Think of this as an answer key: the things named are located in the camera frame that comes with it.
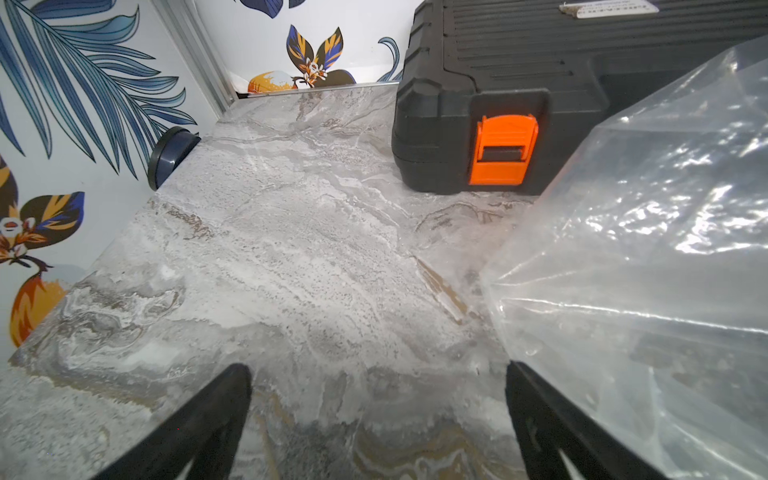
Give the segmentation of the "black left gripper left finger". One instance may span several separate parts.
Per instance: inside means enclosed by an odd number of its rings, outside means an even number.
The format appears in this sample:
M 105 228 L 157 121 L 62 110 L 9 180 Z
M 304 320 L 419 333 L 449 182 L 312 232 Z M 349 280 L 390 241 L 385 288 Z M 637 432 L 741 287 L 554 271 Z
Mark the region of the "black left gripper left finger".
M 234 363 L 97 479 L 227 479 L 252 398 L 252 373 Z

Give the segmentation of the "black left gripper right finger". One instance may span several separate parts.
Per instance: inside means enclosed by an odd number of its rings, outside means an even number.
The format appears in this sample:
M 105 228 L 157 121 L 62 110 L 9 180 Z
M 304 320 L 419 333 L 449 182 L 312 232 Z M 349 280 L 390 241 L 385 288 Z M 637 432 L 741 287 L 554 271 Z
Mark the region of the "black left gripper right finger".
M 505 396 L 530 479 L 664 477 L 525 363 L 509 363 Z

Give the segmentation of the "clear bag with banana peel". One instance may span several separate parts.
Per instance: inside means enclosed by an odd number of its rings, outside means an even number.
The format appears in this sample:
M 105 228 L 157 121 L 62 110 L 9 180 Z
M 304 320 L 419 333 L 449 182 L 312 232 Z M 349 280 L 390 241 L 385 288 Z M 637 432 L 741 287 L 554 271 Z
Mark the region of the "clear bag with banana peel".
M 767 475 L 767 41 L 596 126 L 481 274 L 511 359 L 670 479 Z

